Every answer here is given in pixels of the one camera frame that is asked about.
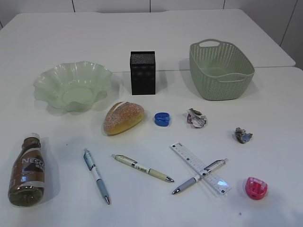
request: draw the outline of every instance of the black box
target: black box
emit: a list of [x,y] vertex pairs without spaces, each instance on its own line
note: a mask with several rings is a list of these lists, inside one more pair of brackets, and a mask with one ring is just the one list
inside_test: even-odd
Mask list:
[[132,51],[129,64],[131,67],[132,94],[156,94],[155,51]]

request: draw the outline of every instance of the pink pencil sharpener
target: pink pencil sharpener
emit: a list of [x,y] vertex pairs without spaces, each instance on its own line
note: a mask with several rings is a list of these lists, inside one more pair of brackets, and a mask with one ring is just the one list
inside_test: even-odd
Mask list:
[[245,186],[246,193],[253,200],[262,199],[267,193],[267,183],[254,177],[249,177]]

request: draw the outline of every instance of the beige pen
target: beige pen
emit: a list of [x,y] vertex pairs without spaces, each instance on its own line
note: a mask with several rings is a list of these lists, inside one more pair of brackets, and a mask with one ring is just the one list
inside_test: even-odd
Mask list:
[[166,181],[166,182],[175,182],[172,178],[170,178],[169,176],[166,176],[165,174],[162,174],[154,169],[151,169],[151,168],[146,168],[140,164],[138,164],[135,160],[131,159],[131,158],[128,158],[124,155],[112,155],[112,157],[119,161],[119,162],[122,162],[128,166],[131,166],[132,168],[135,168],[135,169],[138,169],[146,174],[149,174],[149,175],[152,175],[154,177],[157,177],[163,181]]

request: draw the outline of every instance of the white table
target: white table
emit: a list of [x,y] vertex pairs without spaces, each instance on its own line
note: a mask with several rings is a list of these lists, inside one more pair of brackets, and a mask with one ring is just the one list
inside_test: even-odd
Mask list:
[[254,67],[295,65],[243,11],[220,9],[20,14],[0,32],[0,69],[84,60],[122,72],[131,51],[155,51],[157,70],[188,70],[189,46],[208,38],[234,43]]
[[[113,90],[85,113],[64,113],[35,101],[36,75],[19,68],[1,71],[0,84],[0,220],[1,226],[53,227],[300,227],[302,196],[303,72],[297,68],[256,69],[246,92],[236,100],[206,101],[189,71],[157,73],[157,94],[132,96],[128,73],[113,75]],[[111,105],[128,100],[141,104],[145,119],[116,136],[101,133]],[[193,107],[207,115],[203,129],[193,129],[183,114]],[[167,111],[169,127],[155,125],[155,113]],[[236,127],[254,134],[239,144]],[[23,136],[43,138],[46,189],[43,201],[31,208],[13,207],[7,199],[10,171]],[[228,158],[217,173],[233,189],[215,197],[203,182],[172,196],[193,172],[169,146],[182,142],[206,163]],[[110,193],[106,205],[83,160],[88,148]],[[161,171],[175,183],[140,173],[111,158],[123,154]],[[257,177],[268,183],[268,195],[253,201],[243,181]]]

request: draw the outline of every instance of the ballpoint pen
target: ballpoint pen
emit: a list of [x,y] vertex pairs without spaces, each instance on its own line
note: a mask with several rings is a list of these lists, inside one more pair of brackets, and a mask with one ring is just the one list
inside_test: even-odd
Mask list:
[[177,194],[179,192],[184,191],[186,188],[192,186],[193,184],[197,183],[199,180],[201,180],[204,177],[207,177],[212,171],[220,168],[221,166],[225,165],[228,159],[224,160],[217,160],[214,161],[212,164],[204,168],[204,171],[201,172],[201,174],[198,174],[192,178],[190,178],[188,181],[184,182],[182,185],[180,185],[178,188],[176,188],[172,194]]
[[93,157],[91,156],[90,152],[87,149],[84,149],[84,156],[83,156],[87,167],[89,168],[90,172],[93,174],[94,179],[97,182],[97,186],[101,192],[102,197],[104,198],[104,200],[110,204],[110,200],[109,200],[109,195],[108,192],[106,190],[106,187],[104,185],[103,180],[101,179],[101,175],[94,163]]
[[138,169],[146,174],[149,174],[149,175],[152,175],[154,177],[157,177],[163,181],[166,181],[166,182],[174,182],[174,180],[172,178],[170,178],[169,176],[166,176],[165,174],[162,174],[154,169],[151,169],[151,168],[146,168],[140,164],[138,164],[135,160],[131,159],[131,158],[128,158],[126,156],[123,156],[123,155],[112,155],[112,157],[119,161],[119,162],[122,162],[128,166],[131,166],[135,169]]

